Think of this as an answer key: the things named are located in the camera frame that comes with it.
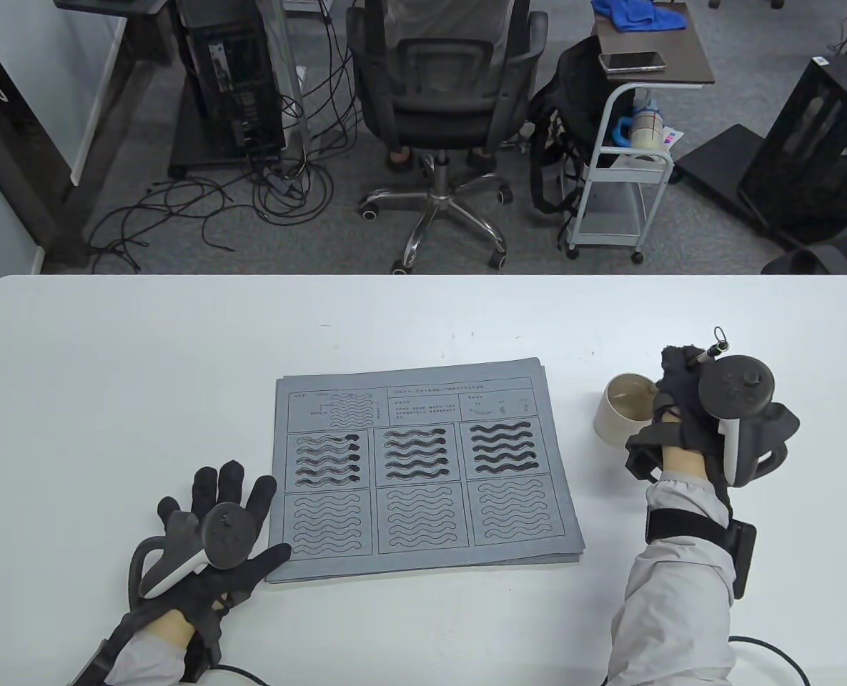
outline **gray paper sheet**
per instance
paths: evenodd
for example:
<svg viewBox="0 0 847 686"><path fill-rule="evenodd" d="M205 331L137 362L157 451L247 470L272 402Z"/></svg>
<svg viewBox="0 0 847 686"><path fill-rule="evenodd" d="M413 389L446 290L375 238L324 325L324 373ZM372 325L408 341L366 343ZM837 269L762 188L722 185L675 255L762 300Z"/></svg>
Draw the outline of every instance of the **gray paper sheet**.
<svg viewBox="0 0 847 686"><path fill-rule="evenodd" d="M277 382L270 582L584 550L540 360Z"/></svg>

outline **blue towel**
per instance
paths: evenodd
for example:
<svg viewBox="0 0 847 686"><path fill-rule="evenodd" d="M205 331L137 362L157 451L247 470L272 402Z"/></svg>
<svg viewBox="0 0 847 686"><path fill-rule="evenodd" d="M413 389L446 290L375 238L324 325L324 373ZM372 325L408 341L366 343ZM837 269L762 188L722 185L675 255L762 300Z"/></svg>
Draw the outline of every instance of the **blue towel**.
<svg viewBox="0 0 847 686"><path fill-rule="evenodd" d="M618 31L673 31L687 29L687 19L659 9L652 0L592 0L592 7L613 22Z"/></svg>

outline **light gray jacket sleeve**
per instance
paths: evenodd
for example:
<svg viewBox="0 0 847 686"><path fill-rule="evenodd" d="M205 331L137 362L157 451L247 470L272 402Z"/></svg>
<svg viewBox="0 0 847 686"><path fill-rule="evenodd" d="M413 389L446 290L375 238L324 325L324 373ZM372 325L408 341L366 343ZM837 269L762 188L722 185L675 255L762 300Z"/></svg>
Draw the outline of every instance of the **light gray jacket sleeve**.
<svg viewBox="0 0 847 686"><path fill-rule="evenodd" d="M119 653L106 683L109 686L174 686L184 672L184 650L142 632Z"/></svg>
<svg viewBox="0 0 847 686"><path fill-rule="evenodd" d="M728 510L708 481L665 472L646 497L652 509L685 509L728 526ZM730 686L733 583L731 556L715 543L689 536L652 542L633 563L613 618L610 686Z"/></svg>

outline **chair base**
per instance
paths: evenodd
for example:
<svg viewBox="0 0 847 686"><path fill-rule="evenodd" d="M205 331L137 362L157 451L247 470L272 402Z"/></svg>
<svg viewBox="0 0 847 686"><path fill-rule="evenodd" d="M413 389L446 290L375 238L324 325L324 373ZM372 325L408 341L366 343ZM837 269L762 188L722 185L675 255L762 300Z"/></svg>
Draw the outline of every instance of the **chair base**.
<svg viewBox="0 0 847 686"><path fill-rule="evenodd" d="M449 180L449 160L446 151L436 156L421 158L424 171L432 180L429 187L407 189L378 189L360 200L359 212L364 219L375 219L382 209L401 209L422 212L414 231L407 239L404 254L391 268L392 274L410 274L417 261L417 253L426 236L427 229L439 218L453 219L460 225L477 229L492 239L495 245L489 265L502 269L505 265L507 247L505 236L486 218L469 206L462 196L482 189L495 189L499 202L512 202L509 184L497 174L467 174L463 179Z"/></svg>

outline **paper cup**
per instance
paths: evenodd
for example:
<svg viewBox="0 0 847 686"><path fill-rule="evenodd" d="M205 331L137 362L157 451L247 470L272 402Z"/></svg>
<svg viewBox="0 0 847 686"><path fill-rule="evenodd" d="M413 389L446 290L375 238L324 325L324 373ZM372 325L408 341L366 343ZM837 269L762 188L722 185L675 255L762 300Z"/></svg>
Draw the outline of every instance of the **paper cup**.
<svg viewBox="0 0 847 686"><path fill-rule="evenodd" d="M595 414L594 427L600 440L623 448L627 438L652 424L655 393L655 383L641 374L620 374L611 379Z"/></svg>

